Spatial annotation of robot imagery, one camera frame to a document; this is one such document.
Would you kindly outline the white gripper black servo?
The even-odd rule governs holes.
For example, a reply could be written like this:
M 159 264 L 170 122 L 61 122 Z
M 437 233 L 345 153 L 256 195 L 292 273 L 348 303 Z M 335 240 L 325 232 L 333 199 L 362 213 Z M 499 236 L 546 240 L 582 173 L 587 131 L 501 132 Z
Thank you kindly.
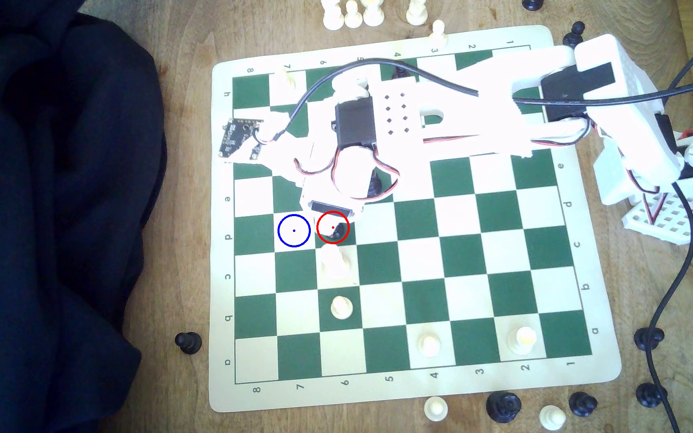
M 275 139 L 293 111 L 263 117 L 263 164 L 273 174 L 274 212 L 303 211 L 319 217 L 317 233 L 334 241 L 350 233 L 368 204 L 387 200 L 399 172 L 380 155 L 373 98 L 363 79 L 337 84 L 331 97 L 303 106 L 306 135 L 287 131 Z

